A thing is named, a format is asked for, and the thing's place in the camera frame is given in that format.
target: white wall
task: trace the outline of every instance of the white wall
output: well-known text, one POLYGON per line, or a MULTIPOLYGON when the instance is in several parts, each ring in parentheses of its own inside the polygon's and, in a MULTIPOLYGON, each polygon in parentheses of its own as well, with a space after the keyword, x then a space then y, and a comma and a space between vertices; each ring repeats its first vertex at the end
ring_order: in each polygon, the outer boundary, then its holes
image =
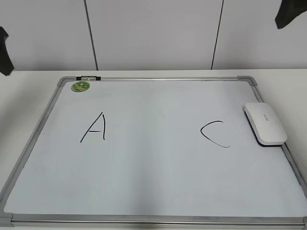
POLYGON ((214 69, 307 68, 307 12, 278 30, 281 0, 224 0, 214 69))
POLYGON ((16 70, 94 70, 83 0, 1 0, 16 70))
MULTIPOLYGON (((307 12, 224 0, 213 69, 307 68, 307 12)), ((222 0, 87 0, 99 70, 210 69, 222 0)), ((95 70, 83 0, 0 0, 16 70, 95 70)))
POLYGON ((99 70, 210 69, 222 0, 87 0, 99 70))

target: black marker writing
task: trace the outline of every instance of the black marker writing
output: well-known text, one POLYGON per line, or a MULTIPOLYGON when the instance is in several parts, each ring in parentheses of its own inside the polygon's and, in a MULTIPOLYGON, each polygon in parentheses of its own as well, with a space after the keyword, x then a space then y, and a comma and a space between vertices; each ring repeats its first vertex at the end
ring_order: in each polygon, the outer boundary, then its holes
POLYGON ((98 133, 98 132, 100 132, 100 131, 90 130, 90 129, 93 127, 93 125, 96 123, 96 121, 101 117, 101 115, 102 115, 102 117, 103 117, 103 119, 104 119, 104 134, 103 134, 103 139, 105 140, 106 120, 105 120, 105 116, 103 115, 103 112, 101 112, 101 113, 99 114, 99 116, 96 118, 96 120, 95 120, 95 121, 91 124, 91 126, 87 129, 86 133, 83 135, 82 139, 80 140, 80 143, 82 143, 83 139, 85 138, 85 136, 86 136, 86 134, 87 134, 88 132, 92 132, 92 133, 98 133))
POLYGON ((205 126, 203 126, 203 127, 201 128, 201 134, 202 134, 205 138, 207 138, 209 141, 212 141, 214 144, 216 144, 216 145, 218 145, 218 146, 221 146, 221 147, 223 147, 223 148, 229 148, 230 146, 223 146, 223 145, 220 145, 220 144, 216 143, 215 141, 211 140, 209 137, 207 137, 206 135, 204 135, 204 133, 202 132, 202 130, 203 130, 206 126, 208 126, 208 125, 210 125, 210 124, 213 124, 213 123, 215 123, 215 122, 222 122, 222 123, 223 123, 223 121, 212 121, 212 122, 206 124, 205 126))

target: plastic corner cap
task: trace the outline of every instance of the plastic corner cap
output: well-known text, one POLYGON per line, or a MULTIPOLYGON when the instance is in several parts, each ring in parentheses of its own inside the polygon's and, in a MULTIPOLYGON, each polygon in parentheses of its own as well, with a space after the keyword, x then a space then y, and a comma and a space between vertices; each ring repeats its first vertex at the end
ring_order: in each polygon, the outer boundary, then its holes
POLYGON ((250 85, 256 86, 257 82, 252 76, 237 76, 240 81, 247 81, 250 85))

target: black object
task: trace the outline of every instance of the black object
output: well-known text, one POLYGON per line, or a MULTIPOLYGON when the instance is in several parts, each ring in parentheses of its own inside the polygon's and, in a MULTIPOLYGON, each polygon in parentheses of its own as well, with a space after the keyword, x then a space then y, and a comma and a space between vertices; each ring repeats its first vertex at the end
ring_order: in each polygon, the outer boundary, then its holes
POLYGON ((9 35, 4 30, 4 28, 0 26, 0 72, 5 76, 10 75, 14 69, 5 46, 5 39, 8 36, 9 35))
POLYGON ((307 11, 307 0, 282 0, 275 18, 278 29, 287 26, 294 18, 307 11))

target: table surface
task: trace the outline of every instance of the table surface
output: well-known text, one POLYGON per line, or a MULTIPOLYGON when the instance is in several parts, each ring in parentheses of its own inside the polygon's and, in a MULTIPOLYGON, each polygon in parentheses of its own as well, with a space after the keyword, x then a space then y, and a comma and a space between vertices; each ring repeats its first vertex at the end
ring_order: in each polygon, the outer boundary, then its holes
POLYGON ((288 146, 306 172, 307 69, 174 70, 174 71, 16 71, 2 76, 0 90, 0 187, 33 132, 59 79, 63 76, 102 77, 235 77, 255 78, 264 97, 280 117, 288 146))

